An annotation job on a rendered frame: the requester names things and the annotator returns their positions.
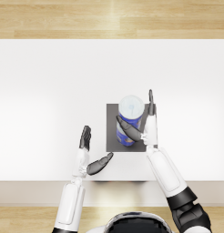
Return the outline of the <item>blue can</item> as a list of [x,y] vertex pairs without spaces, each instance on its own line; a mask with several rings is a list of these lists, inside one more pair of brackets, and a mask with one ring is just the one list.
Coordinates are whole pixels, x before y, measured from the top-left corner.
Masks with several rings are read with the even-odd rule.
[[120,127],[120,124],[117,124],[117,141],[123,146],[130,147],[135,141],[130,139]]
[[135,128],[140,128],[145,104],[137,96],[125,96],[118,104],[119,115]]

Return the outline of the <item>dark grey square mat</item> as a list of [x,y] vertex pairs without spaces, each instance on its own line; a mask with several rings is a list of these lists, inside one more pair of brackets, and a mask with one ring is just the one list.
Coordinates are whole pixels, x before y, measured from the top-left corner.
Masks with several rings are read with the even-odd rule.
[[[145,152],[146,145],[142,140],[135,142],[130,147],[123,146],[117,141],[117,115],[118,104],[107,104],[107,152]],[[144,131],[147,116],[148,105],[145,105],[145,112],[140,126],[141,132]]]

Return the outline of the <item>dark round robot body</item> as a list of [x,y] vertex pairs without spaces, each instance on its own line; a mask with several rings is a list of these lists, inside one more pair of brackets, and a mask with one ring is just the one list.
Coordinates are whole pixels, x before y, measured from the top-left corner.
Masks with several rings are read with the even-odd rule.
[[120,213],[106,225],[92,228],[87,233],[174,233],[168,223],[152,213],[134,211]]

